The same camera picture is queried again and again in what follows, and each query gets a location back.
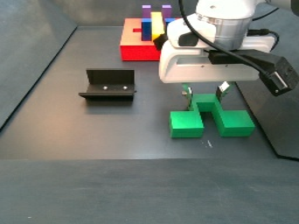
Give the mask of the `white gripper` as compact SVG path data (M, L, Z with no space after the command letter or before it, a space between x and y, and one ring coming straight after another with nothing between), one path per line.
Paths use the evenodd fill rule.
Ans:
M243 64L212 65L208 59L208 45L199 41L196 46L179 46L179 36L190 31L183 19L167 26L168 40L163 44L159 77L163 83L183 83L182 95L187 99L187 108L192 105L192 87L188 83L224 81L216 89L219 101L223 100L234 81L254 81L258 71Z

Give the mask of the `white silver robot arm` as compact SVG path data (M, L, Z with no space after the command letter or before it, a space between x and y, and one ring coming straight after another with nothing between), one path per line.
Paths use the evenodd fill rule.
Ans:
M287 59L271 53L275 39L248 29L259 4L299 16L299 0L199 0L195 13L183 14L154 39L162 51L160 80L183 84L190 103L195 102L192 82L220 81L219 98L236 81L260 79L275 96L299 84Z

